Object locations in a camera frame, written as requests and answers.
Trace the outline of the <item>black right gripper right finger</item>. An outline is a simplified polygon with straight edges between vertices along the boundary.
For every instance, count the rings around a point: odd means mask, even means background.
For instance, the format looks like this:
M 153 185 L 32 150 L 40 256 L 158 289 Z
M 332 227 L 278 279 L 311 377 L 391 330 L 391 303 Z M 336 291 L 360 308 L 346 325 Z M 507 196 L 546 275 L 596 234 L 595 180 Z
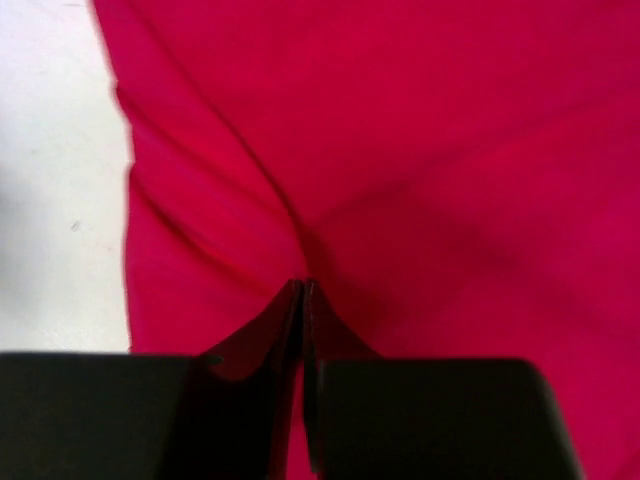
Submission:
M 385 358 L 307 283 L 304 423 L 321 479 L 580 479 L 551 389 L 514 358 Z

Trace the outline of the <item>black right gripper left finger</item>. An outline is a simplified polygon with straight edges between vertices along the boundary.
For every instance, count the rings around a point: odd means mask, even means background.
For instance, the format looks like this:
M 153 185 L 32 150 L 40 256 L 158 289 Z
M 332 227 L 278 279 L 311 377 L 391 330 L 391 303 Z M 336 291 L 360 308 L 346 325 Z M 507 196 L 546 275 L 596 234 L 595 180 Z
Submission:
M 198 355 L 8 352 L 5 479 L 281 479 L 303 286 Z

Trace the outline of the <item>red t shirt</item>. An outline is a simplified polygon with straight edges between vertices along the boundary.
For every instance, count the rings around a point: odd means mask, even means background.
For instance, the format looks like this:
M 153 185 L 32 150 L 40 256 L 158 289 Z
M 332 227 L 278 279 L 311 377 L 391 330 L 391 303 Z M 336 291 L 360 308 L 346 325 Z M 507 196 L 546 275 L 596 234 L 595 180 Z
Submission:
M 98 1 L 131 131 L 135 353 L 315 279 L 390 356 L 549 381 L 585 475 L 639 475 L 635 1 Z

